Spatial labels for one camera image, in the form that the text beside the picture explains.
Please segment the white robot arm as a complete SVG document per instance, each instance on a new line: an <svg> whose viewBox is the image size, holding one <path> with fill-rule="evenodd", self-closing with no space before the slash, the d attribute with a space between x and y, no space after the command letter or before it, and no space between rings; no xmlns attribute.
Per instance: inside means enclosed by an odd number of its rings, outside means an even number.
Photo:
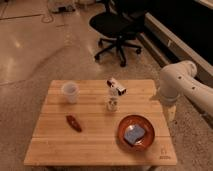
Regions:
<svg viewBox="0 0 213 171"><path fill-rule="evenodd" d="M190 60L164 66L159 73L158 96L164 105L173 105L184 94L213 117L213 88L195 79L197 66Z"/></svg>

